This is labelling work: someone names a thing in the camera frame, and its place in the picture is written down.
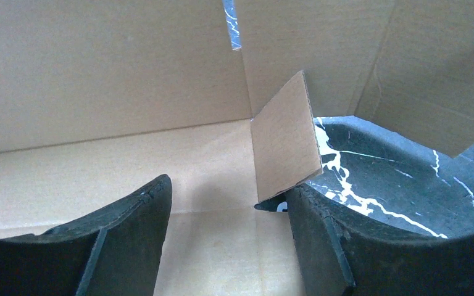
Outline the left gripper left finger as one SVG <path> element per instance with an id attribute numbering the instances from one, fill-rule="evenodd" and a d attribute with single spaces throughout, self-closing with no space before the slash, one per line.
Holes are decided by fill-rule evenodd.
<path id="1" fill-rule="evenodd" d="M 0 295 L 153 295 L 171 207 L 162 174 L 42 234 L 0 239 Z"/>

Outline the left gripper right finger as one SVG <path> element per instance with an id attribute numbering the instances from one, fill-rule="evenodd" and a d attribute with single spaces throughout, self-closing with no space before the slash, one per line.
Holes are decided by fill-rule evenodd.
<path id="1" fill-rule="evenodd" d="M 474 295 L 474 234 L 396 228 L 307 184 L 285 197 L 307 295 Z"/>

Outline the brown cardboard box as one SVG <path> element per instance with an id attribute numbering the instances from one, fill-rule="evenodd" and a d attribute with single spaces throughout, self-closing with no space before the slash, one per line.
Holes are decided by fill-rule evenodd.
<path id="1" fill-rule="evenodd" d="M 0 1 L 0 239 L 162 174 L 153 295 L 307 295 L 301 184 L 474 234 L 474 1 Z"/>

